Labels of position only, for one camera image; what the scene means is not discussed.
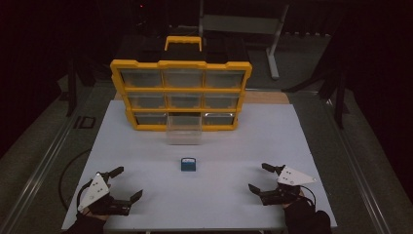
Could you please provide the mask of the black metal stand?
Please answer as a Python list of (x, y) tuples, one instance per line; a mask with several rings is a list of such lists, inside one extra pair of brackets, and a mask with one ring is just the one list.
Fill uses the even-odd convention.
[(76, 84), (76, 69), (74, 58), (70, 58), (67, 62), (68, 66), (68, 109), (66, 116), (70, 117), (77, 106), (77, 84)]
[(332, 52), (325, 52), (324, 83), (319, 90), (321, 99), (329, 99), (335, 95), (334, 120), (340, 129), (343, 129), (343, 111), (346, 85), (346, 69), (343, 60)]

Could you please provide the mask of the small blue box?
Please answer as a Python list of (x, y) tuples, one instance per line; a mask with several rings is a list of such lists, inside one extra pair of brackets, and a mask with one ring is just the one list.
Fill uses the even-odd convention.
[(197, 169), (197, 161), (195, 158), (182, 158), (181, 159), (181, 171), (182, 172), (194, 172)]

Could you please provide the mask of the set of closed clear drawers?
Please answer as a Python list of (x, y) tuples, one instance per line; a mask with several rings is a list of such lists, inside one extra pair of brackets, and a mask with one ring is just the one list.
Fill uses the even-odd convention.
[(123, 69), (126, 106), (137, 126), (181, 123), (232, 125), (241, 108), (245, 72), (202, 69)]

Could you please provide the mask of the grey metal table frame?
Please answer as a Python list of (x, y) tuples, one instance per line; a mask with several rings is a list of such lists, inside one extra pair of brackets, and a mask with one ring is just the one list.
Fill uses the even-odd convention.
[(266, 57), (269, 70), (273, 80), (280, 78), (275, 51), (278, 46), (286, 14), (289, 5), (280, 3), (275, 8), (274, 14), (270, 18), (242, 17), (231, 15), (214, 15), (206, 11), (206, 2), (210, 0), (200, 0), (199, 11), (199, 34), (203, 36), (206, 31), (245, 33), (271, 35), (272, 44), (266, 48)]

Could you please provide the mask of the black rectangular floor frame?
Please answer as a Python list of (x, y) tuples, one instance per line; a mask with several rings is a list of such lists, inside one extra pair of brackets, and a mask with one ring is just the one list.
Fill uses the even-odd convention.
[(92, 129), (96, 119), (90, 116), (78, 116), (74, 123), (74, 129)]

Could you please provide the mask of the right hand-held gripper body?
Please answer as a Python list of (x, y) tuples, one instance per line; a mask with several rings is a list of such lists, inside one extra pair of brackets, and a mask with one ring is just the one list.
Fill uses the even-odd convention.
[(264, 206), (288, 204), (295, 201), (305, 184), (314, 183), (317, 180), (304, 173), (285, 166), (277, 178), (277, 188), (271, 191), (262, 191), (260, 199)]

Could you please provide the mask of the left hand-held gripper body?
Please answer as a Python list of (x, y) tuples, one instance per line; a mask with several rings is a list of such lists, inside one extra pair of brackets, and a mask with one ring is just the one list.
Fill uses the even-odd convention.
[(97, 173), (95, 177), (85, 184), (79, 196), (86, 190), (86, 195), (77, 201), (77, 211), (89, 208), (94, 215), (128, 215), (131, 205), (129, 201), (116, 200), (110, 195), (108, 179)]

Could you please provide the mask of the grey metal floor rail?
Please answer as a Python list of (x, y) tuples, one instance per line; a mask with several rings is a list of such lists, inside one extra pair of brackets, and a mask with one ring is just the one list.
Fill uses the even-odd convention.
[[(109, 84), (82, 88), (78, 105), (56, 99), (0, 159), (0, 234), (59, 234), (108, 103)], [(78, 116), (96, 119), (74, 129)]]
[(334, 119), (335, 107), (332, 101), (330, 99), (322, 99), (321, 104), (323, 106), (324, 112), (328, 117), (328, 122), (336, 132), (336, 135), (339, 137), (340, 142), (344, 147), (349, 170), (357, 185), (360, 197), (363, 201), (364, 206), (366, 207), (366, 210), (370, 216), (375, 230), (377, 231), (377, 234), (393, 234), (360, 165), (358, 164), (356, 154), (351, 148), (346, 133), (338, 127), (338, 124)]

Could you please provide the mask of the person's left hand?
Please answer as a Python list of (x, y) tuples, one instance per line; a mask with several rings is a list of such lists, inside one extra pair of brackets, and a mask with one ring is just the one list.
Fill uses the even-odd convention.
[(89, 208), (84, 208), (82, 209), (82, 214), (85, 216), (89, 216), (89, 217), (93, 217), (93, 218), (97, 218), (103, 221), (107, 221), (109, 216), (108, 215), (101, 215), (101, 214), (93, 214)]

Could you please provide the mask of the clear plastic drawer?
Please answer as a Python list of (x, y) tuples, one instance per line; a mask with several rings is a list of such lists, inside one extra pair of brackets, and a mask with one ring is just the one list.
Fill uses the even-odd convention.
[(197, 145), (202, 138), (199, 113), (172, 112), (167, 119), (167, 140), (171, 145)]

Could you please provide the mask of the yellow black drawer cabinet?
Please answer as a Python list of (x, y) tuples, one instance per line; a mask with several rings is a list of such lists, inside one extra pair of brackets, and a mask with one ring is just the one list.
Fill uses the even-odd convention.
[(202, 69), (242, 70), (245, 72), (244, 90), (232, 125), (203, 125), (203, 131), (233, 131), (238, 127), (238, 117), (243, 108), (245, 85), (252, 72), (252, 65), (240, 39), (211, 40), (198, 36), (169, 36), (165, 39), (149, 40), (140, 36), (126, 37), (110, 63), (112, 81), (125, 104), (125, 114), (132, 127), (139, 131), (165, 131), (164, 126), (137, 126), (127, 110), (126, 88), (121, 81), (123, 69)]

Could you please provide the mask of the person's right hand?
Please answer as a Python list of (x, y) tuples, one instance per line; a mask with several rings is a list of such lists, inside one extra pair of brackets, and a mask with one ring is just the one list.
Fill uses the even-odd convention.
[(303, 192), (299, 193), (298, 198), (288, 204), (282, 204), (282, 209), (287, 215), (307, 215), (315, 210), (311, 200)]

